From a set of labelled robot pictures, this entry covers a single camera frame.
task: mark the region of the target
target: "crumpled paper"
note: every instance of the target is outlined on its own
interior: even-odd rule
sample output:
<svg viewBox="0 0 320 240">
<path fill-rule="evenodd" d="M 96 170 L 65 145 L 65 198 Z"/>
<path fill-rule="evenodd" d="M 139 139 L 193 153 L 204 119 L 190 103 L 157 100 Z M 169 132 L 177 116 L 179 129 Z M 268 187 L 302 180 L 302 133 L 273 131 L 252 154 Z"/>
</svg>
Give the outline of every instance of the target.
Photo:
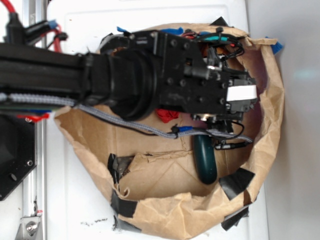
<svg viewBox="0 0 320 240">
<path fill-rule="evenodd" d="M 208 24 L 174 23 L 152 27 L 215 32 Z M 229 62 L 231 68 L 248 70 L 257 81 L 259 102 L 244 115 L 244 135 L 254 139 L 246 148 L 215 151 L 218 178 L 244 168 L 255 173 L 248 188 L 229 200 L 216 181 L 201 183 L 195 172 L 191 137 L 165 139 L 144 136 L 101 122 L 76 109 L 63 108 L 55 121 L 73 145 L 74 151 L 95 185 L 110 202 L 112 192 L 121 199 L 138 201 L 132 218 L 119 219 L 141 229 L 142 233 L 169 239 L 190 239 L 224 221 L 225 217 L 253 203 L 276 158 L 284 109 L 284 87 L 270 45 L 276 39 L 252 39 L 248 33 L 223 27 L 224 33 L 241 40 L 245 54 Z M 100 110 L 111 112 L 107 106 Z M 192 121 L 187 114 L 164 124 L 155 113 L 141 121 L 163 131 Z M 129 173 L 114 185 L 107 169 L 109 154 L 135 156 Z"/>
</svg>

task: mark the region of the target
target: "green handle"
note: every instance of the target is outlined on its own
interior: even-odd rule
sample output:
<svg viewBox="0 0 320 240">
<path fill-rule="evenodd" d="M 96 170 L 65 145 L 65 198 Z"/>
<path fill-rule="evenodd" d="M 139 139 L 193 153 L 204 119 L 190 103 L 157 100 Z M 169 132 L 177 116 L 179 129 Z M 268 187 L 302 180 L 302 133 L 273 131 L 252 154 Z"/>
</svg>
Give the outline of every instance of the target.
<svg viewBox="0 0 320 240">
<path fill-rule="evenodd" d="M 208 135 L 193 136 L 193 156 L 198 177 L 204 184 L 217 179 L 217 165 L 212 139 Z"/>
</svg>

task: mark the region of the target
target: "metal clamp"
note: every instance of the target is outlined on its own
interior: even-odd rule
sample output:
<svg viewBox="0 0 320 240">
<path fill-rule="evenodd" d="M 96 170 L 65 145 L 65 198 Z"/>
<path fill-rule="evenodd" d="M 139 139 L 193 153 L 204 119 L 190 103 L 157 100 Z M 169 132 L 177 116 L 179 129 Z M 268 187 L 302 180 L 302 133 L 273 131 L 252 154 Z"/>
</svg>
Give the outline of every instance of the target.
<svg viewBox="0 0 320 240">
<path fill-rule="evenodd" d="M 41 216 L 23 217 L 15 240 L 42 240 L 43 226 Z"/>
</svg>

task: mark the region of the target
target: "black mounting plate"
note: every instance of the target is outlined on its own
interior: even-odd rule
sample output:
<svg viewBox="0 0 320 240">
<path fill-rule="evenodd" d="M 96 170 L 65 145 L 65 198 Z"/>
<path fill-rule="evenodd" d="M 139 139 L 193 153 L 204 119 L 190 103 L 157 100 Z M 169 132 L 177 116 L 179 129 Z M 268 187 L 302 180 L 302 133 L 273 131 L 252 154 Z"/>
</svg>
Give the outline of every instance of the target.
<svg viewBox="0 0 320 240">
<path fill-rule="evenodd" d="M 35 124 L 0 115 L 0 201 L 36 167 Z"/>
</svg>

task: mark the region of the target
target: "cable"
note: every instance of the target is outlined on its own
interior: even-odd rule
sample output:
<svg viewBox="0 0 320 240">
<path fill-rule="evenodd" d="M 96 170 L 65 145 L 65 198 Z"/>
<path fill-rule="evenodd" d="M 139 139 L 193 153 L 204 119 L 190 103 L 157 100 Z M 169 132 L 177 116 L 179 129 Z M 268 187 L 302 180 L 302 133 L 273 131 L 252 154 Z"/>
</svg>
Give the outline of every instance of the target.
<svg viewBox="0 0 320 240">
<path fill-rule="evenodd" d="M 9 13 L 15 13 L 16 12 L 14 6 L 11 4 L 11 2 L 9 0 L 0 0 L 0 1 L 3 3 L 3 5 L 9 11 Z"/>
<path fill-rule="evenodd" d="M 60 106 L 60 107 L 62 106 L 74 107 L 77 102 L 74 99 L 70 99 L 66 97 L 58 97 L 58 96 L 25 94 L 25 93 L 11 93 L 9 95 L 6 95 L 4 93 L 0 93 L 0 102 L 4 103 L 6 101 L 10 101 L 11 103 L 18 103 L 18 104 L 53 105 L 53 106 Z M 104 122 L 108 122 L 108 123 L 111 122 L 116 126 L 124 127 L 126 129 L 129 128 L 129 129 L 132 129 L 133 131 L 138 131 L 139 133 L 141 133 L 141 130 L 146 131 L 146 132 L 143 132 L 143 134 L 147 134 L 149 136 L 158 135 L 164 138 L 175 139 L 177 136 L 184 137 L 184 136 L 194 136 L 194 135 L 210 135 L 210 136 L 214 135 L 216 137 L 224 137 L 227 139 L 232 139 L 232 138 L 242 139 L 249 143 L 253 142 L 253 140 L 247 136 L 220 132 L 216 129 L 210 129 L 210 130 L 203 129 L 204 131 L 192 129 L 192 130 L 178 132 L 178 133 L 173 133 L 173 132 L 167 133 L 142 123 L 138 123 L 134 121 L 125 121 L 120 117 L 110 115 L 92 106 L 85 106 L 80 104 L 79 106 L 77 106 L 77 108 L 86 112 L 87 114 L 90 114 L 100 120 L 103 120 Z"/>
</svg>

